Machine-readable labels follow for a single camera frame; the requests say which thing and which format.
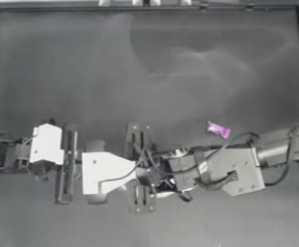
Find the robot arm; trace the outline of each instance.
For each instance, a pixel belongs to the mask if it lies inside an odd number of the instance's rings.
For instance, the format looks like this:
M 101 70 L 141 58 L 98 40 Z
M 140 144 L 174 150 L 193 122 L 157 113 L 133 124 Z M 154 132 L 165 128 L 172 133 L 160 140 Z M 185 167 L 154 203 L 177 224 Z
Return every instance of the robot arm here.
M 244 137 L 246 141 L 234 144 Z M 221 189 L 230 196 L 262 190 L 274 183 L 265 184 L 261 170 L 284 164 L 280 181 L 294 161 L 299 124 L 260 136 L 245 133 L 222 147 L 169 151 L 157 151 L 148 125 L 129 124 L 124 157 L 104 151 L 77 151 L 73 128 L 48 123 L 33 129 L 28 139 L 0 140 L 0 172 L 30 172 L 45 180 L 46 173 L 56 170 L 57 204 L 72 202 L 76 164 L 81 163 L 89 204 L 105 203 L 106 194 L 122 187 L 133 213 L 153 211 L 156 199 L 170 194 L 189 202 L 189 192 L 197 187 Z
M 242 145 L 161 152 L 154 149 L 148 129 L 144 125 L 129 125 L 133 138 L 126 138 L 126 147 L 133 152 L 133 161 L 108 152 L 82 154 L 84 193 L 97 197 L 96 203 L 102 203 L 104 194 L 121 185 L 126 187 L 134 213 L 153 210 L 160 194 L 169 192 L 184 197 L 197 186 L 237 196 L 269 185 L 261 169 L 286 163 L 284 174 L 288 159 L 299 161 L 299 124 L 260 136 L 246 133 L 242 136 L 249 136 L 250 141 Z

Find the small purple toy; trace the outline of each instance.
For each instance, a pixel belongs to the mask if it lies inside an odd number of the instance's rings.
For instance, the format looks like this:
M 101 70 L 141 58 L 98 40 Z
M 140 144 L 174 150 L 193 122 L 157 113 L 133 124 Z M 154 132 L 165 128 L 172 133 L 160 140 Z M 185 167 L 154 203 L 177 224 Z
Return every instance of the small purple toy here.
M 220 135 L 224 139 L 228 139 L 230 134 L 230 128 L 222 127 L 216 123 L 206 122 L 205 131 L 213 132 L 216 135 Z

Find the white panel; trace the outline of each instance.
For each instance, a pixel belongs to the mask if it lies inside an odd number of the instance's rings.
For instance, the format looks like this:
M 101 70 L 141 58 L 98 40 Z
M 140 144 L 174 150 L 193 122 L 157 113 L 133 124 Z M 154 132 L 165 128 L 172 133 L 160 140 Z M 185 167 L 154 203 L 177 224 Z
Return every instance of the white panel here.
M 108 193 L 129 180 L 134 178 L 132 172 L 125 178 L 98 182 L 125 176 L 133 169 L 134 162 L 116 156 L 109 152 L 84 152 L 82 153 L 82 193 L 85 195 Z
M 32 136 L 29 162 L 46 160 L 61 165 L 61 129 L 45 123 L 33 128 Z

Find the black wire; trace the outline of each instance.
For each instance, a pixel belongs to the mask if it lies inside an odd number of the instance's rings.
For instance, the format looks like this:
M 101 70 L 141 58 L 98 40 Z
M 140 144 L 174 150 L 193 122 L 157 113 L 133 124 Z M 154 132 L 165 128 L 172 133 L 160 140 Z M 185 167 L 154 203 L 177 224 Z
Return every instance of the black wire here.
M 277 185 L 285 179 L 285 177 L 288 175 L 289 166 L 292 165 L 292 162 L 293 162 L 294 143 L 296 143 L 297 132 L 299 132 L 299 123 L 290 128 L 290 130 L 288 132 L 289 140 L 288 140 L 286 160 L 284 163 L 284 169 L 282 169 L 280 177 L 276 181 L 265 182 L 265 186 L 268 186 L 268 187 Z
M 142 158 L 142 155 L 144 155 L 144 151 L 145 151 L 145 149 L 142 149 L 141 154 L 140 154 L 140 156 L 137 158 L 137 161 L 134 162 L 133 168 L 130 169 L 130 171 L 125 175 L 122 175 L 118 178 L 110 178 L 110 179 L 105 179 L 105 180 L 101 180 L 101 181 L 97 182 L 98 194 L 101 193 L 101 184 L 104 182 L 121 180 L 121 179 L 124 179 L 125 177 L 128 177 L 132 174 L 132 172 L 134 171 L 134 169 L 137 168 L 137 166 L 140 164 L 140 161 L 141 161 L 141 158 Z
M 257 135 L 256 135 L 254 133 L 252 133 L 252 132 L 241 133 L 241 134 L 237 135 L 237 136 L 236 136 L 236 137 L 234 137 L 225 145 L 222 145 L 216 151 L 213 151 L 213 152 L 208 155 L 208 157 L 205 158 L 205 162 L 208 162 L 208 161 L 210 160 L 210 158 L 212 158 L 214 155 L 217 155 L 221 151 L 224 151 L 224 150 L 232 145 L 232 143 L 236 142 L 236 140 L 238 140 L 241 137 L 244 137 L 244 136 L 246 136 L 246 135 L 250 136 L 250 137 L 258 138 Z M 164 171 L 164 170 L 156 165 L 156 163 L 154 163 L 154 161 L 153 161 L 153 157 L 152 157 L 152 155 L 150 155 L 150 153 L 149 153 L 149 150 L 146 150 L 146 155 L 148 155 L 148 159 L 149 159 L 149 161 L 150 161 L 150 163 L 152 163 L 154 169 L 156 169 L 160 173 L 162 173 L 162 174 L 165 174 L 165 175 L 170 175 L 170 176 L 173 176 L 173 175 L 182 175 L 182 174 L 185 174 L 185 173 L 188 173 L 188 172 L 190 172 L 192 170 L 194 170 L 194 169 L 198 168 L 198 164 L 196 164 L 196 165 L 193 165 L 192 167 L 189 167 L 188 169 L 181 170 L 181 171 L 173 171 L 173 172 Z

